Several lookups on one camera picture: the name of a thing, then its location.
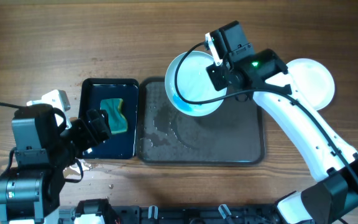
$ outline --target table surface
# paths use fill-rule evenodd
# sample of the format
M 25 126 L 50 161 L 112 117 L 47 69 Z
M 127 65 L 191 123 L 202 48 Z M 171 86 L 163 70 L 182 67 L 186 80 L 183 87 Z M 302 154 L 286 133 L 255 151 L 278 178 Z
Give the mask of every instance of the table surface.
M 24 105 L 65 90 L 77 116 L 81 83 L 93 78 L 163 76 L 204 34 L 238 20 L 256 50 L 285 62 L 312 58 L 334 77 L 336 94 L 320 111 L 358 150 L 358 1 L 153 2 L 0 6 L 0 101 Z M 0 108 L 0 174 L 15 146 L 14 110 Z M 138 159 L 88 160 L 62 205 L 109 198 L 112 205 L 272 203 L 315 184 L 294 145 L 265 115 L 267 154 L 253 167 L 147 166 Z M 358 208 L 345 216 L 358 223 Z

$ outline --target sponge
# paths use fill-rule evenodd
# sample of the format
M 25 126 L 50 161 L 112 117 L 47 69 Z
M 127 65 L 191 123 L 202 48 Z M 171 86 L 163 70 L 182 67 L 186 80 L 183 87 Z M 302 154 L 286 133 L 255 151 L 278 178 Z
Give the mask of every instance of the sponge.
M 111 134 L 124 133 L 128 130 L 128 122 L 121 113 L 123 99 L 112 98 L 100 102 L 100 109 L 106 110 L 109 115 L 109 126 Z

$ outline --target white plate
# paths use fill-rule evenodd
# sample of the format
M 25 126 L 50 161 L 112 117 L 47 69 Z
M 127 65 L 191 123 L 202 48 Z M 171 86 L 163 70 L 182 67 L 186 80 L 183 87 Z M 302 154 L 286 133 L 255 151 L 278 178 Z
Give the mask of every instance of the white plate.
M 299 58 L 292 60 L 287 66 L 300 93 L 314 109 L 323 109 L 331 102 L 335 83 L 324 65 L 312 59 Z
M 223 100 L 203 105 L 191 105 L 179 98 L 175 89 L 175 70 L 185 54 L 177 56 L 169 65 L 165 74 L 165 91 L 171 103 L 182 113 L 190 116 L 205 116 L 215 111 Z M 193 51 L 183 61 L 178 72 L 178 88 L 186 100 L 203 101 L 226 95 L 227 88 L 216 91 L 206 72 L 206 67 L 213 63 L 212 56 L 199 51 Z

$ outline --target dark tray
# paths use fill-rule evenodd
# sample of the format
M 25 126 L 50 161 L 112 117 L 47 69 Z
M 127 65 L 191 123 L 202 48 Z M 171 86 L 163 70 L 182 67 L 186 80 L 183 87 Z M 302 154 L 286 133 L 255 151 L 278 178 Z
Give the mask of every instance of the dark tray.
M 265 155 L 262 110 L 253 101 L 228 98 L 192 117 L 171 104 L 163 78 L 142 82 L 139 95 L 137 156 L 146 163 L 243 166 Z
M 104 99 L 122 98 L 122 113 L 127 119 L 128 130 L 115 134 L 91 153 L 84 153 L 84 159 L 130 159 L 135 156 L 137 105 L 139 84 L 135 79 L 123 78 L 88 78 L 82 83 L 80 112 L 85 115 L 89 109 L 100 109 Z

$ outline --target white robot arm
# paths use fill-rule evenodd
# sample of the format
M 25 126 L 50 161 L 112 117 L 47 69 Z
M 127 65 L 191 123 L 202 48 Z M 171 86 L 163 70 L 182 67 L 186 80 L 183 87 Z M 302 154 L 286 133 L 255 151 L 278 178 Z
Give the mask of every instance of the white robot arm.
M 318 120 L 320 125 L 322 125 L 325 131 L 332 137 L 335 145 L 340 148 L 343 156 L 346 158 L 346 161 L 351 163 L 355 160 L 354 154 L 357 154 L 357 151 L 354 147 L 348 145 L 348 143 L 340 138 L 339 135 L 336 134 L 331 127 L 329 127 L 327 122 L 325 122 L 325 120 L 311 105 L 310 102 L 313 101 L 313 99 L 308 100 L 303 94 L 302 89 L 294 81 L 295 75 L 303 76 L 301 78 L 305 79 L 312 78 L 309 80 L 309 84 L 311 85 L 310 89 L 313 89 L 313 85 L 318 85 L 318 83 L 313 82 L 313 78 L 319 78 L 317 77 L 319 75 L 317 72 L 318 70 L 323 72 L 320 73 L 320 75 L 327 75 L 329 76 L 328 78 L 331 79 L 332 77 L 327 70 L 324 71 L 325 68 L 322 65 L 312 60 L 303 61 L 309 63 L 307 66 L 302 66 L 302 64 L 299 64 L 299 66 L 302 66 L 303 69 L 316 71 L 313 74 L 316 77 L 307 77 L 307 72 L 289 67 L 289 73 L 287 75 L 279 73 L 278 75 L 266 80 L 266 82 L 277 86 L 290 84 L 293 93 L 291 97 L 297 99 Z M 309 117 L 307 117 L 307 115 L 305 115 L 299 107 L 291 105 L 286 98 L 273 93 L 257 92 L 254 94 L 253 99 L 259 106 L 268 112 L 270 116 L 273 117 L 273 119 L 280 125 L 290 140 L 294 143 L 308 165 L 310 174 L 315 181 L 319 182 L 327 178 L 327 170 L 332 167 L 336 170 L 340 170 L 344 167 L 344 164 L 338 156 L 334 156 L 335 153 L 333 149 L 328 145 L 327 140 L 321 134 L 321 131 L 316 128 L 314 123 L 311 122 Z M 288 223 L 298 223 L 303 220 L 312 219 L 306 208 L 303 206 L 300 192 L 292 194 L 278 202 L 277 208 Z

